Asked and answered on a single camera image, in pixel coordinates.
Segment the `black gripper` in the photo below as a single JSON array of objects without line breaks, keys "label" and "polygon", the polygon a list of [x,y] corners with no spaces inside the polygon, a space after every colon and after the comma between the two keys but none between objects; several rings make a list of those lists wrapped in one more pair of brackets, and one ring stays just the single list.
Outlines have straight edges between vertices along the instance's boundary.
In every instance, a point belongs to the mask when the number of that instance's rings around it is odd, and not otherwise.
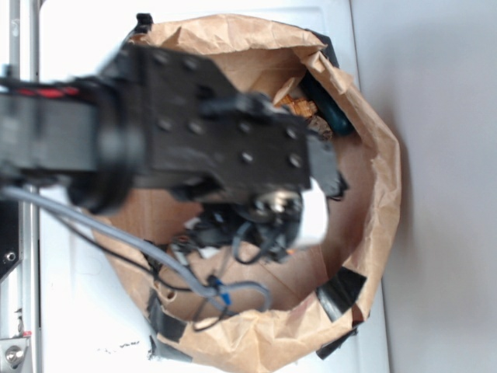
[{"label": "black gripper", "polygon": [[141,133],[136,188],[261,225],[301,221],[311,190],[320,204],[347,190],[332,145],[266,95],[238,91],[209,58],[128,44],[99,77]]}]

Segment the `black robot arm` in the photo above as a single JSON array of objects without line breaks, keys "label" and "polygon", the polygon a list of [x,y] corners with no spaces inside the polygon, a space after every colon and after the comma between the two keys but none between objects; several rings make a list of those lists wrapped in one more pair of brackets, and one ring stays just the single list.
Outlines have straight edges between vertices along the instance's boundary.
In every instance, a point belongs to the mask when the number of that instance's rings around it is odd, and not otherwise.
[{"label": "black robot arm", "polygon": [[333,147],[303,118],[239,92],[203,56],[128,44],[95,75],[1,84],[2,184],[64,185],[97,214],[132,189],[235,204],[249,217],[272,193],[347,189]]}]

